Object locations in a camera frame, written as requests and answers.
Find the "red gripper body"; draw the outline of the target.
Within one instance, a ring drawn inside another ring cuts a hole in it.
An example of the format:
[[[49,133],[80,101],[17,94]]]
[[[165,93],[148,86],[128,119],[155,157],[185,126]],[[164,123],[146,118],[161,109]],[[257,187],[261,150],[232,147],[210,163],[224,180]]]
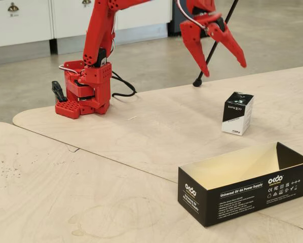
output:
[[[217,23],[224,31],[224,19],[221,13],[216,13],[215,1],[186,1],[185,8],[179,4],[179,10],[185,17],[185,21],[180,23],[181,35],[184,38],[201,38],[208,34],[208,25]]]

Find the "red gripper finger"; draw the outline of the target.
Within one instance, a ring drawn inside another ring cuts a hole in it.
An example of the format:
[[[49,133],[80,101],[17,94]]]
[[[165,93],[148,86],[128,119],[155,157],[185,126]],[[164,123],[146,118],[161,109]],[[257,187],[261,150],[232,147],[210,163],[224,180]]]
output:
[[[242,48],[234,39],[228,25],[224,22],[224,31],[215,22],[208,25],[208,34],[218,43],[222,43],[237,59],[243,68],[247,67],[246,59]]]
[[[188,49],[193,59],[197,63],[200,70],[206,77],[210,76],[209,69],[206,63],[206,59],[203,53],[201,39],[192,37],[192,38],[183,38],[183,43],[185,47]]]

